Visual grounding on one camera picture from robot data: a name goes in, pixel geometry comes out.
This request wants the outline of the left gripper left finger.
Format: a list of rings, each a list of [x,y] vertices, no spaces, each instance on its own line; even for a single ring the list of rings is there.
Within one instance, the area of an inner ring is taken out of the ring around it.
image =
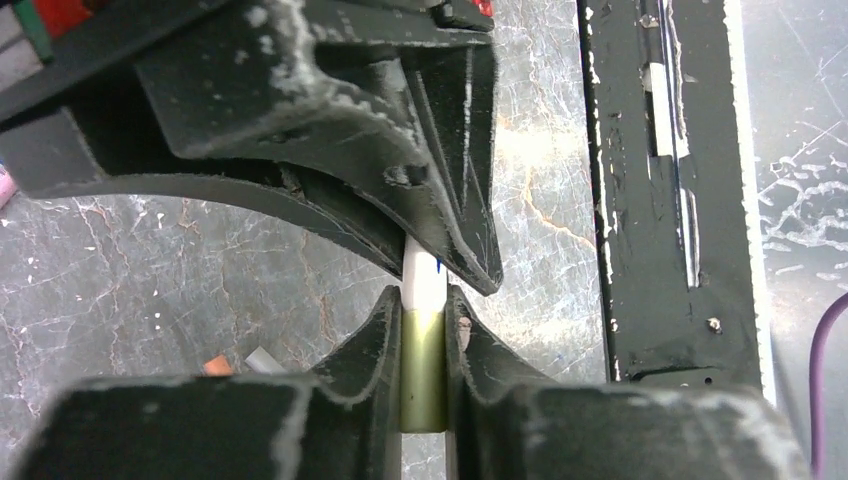
[[[14,479],[397,479],[400,291],[305,372],[96,377],[64,390]]]

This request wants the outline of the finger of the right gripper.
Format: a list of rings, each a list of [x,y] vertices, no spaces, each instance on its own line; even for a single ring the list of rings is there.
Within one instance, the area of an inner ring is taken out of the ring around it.
[[[342,182],[479,293],[503,282],[491,207],[488,43],[315,45],[189,77],[136,67],[172,153],[305,167]]]

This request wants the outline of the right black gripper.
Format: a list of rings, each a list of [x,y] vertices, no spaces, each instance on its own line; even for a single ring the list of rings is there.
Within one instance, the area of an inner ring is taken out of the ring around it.
[[[1,156],[35,199],[142,194],[243,207],[399,276],[400,228],[342,182],[268,160],[178,158],[145,110],[59,106],[145,62],[200,79],[259,53],[318,44],[451,48],[487,43],[493,28],[471,1],[112,1],[51,40],[41,70],[2,89]]]

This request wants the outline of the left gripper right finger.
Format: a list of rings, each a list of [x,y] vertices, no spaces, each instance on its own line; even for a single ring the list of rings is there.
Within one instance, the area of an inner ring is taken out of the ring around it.
[[[568,385],[448,290],[451,479],[808,479],[788,422],[749,389]]]

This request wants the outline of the olive pen cap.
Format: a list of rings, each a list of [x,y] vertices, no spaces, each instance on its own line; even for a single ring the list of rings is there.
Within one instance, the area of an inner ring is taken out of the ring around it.
[[[445,321],[441,312],[406,311],[401,318],[400,430],[447,428]]]

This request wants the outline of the white marker pen body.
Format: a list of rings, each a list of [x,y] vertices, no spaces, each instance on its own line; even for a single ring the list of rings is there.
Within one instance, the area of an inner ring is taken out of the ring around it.
[[[441,312],[447,301],[448,270],[413,237],[405,241],[401,303],[406,311]]]

